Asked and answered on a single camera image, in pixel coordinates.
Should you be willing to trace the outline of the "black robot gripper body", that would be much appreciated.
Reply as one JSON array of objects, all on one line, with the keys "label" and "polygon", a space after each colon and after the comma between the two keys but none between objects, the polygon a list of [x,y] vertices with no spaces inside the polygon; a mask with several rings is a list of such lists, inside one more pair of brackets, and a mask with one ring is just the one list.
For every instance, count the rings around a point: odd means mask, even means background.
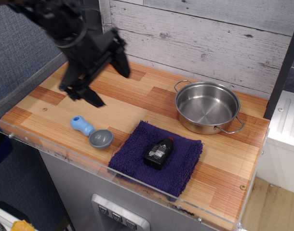
[{"label": "black robot gripper body", "polygon": [[67,57],[68,68],[59,89],[74,101],[82,99],[77,90],[89,87],[116,54],[125,52],[125,45],[116,27],[98,35],[90,34],[85,27],[62,32],[58,48]]}]

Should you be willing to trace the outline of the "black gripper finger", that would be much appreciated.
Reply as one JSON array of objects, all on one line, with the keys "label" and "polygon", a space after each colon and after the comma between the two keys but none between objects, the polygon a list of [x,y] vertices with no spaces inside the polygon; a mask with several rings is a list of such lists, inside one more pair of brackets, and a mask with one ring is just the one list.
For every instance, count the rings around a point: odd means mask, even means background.
[{"label": "black gripper finger", "polygon": [[130,67],[125,52],[116,54],[111,61],[115,70],[125,78],[130,76]]},{"label": "black gripper finger", "polygon": [[96,92],[94,92],[93,90],[91,90],[89,87],[85,87],[82,89],[77,90],[77,94],[84,99],[86,102],[88,102],[89,104],[99,108],[102,107],[104,105],[106,105],[102,99],[96,94]]}]

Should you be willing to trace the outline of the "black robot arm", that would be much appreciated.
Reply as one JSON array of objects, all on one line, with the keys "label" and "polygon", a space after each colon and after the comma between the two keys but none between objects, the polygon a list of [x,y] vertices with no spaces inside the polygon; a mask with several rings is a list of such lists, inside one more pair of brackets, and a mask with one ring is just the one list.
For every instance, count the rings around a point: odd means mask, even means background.
[{"label": "black robot arm", "polygon": [[104,106],[89,85],[109,64],[123,77],[129,77],[126,42],[117,28],[92,34],[77,4],[65,0],[7,0],[4,4],[42,28],[67,57],[68,68],[59,89],[72,100],[84,99],[95,107]]}]

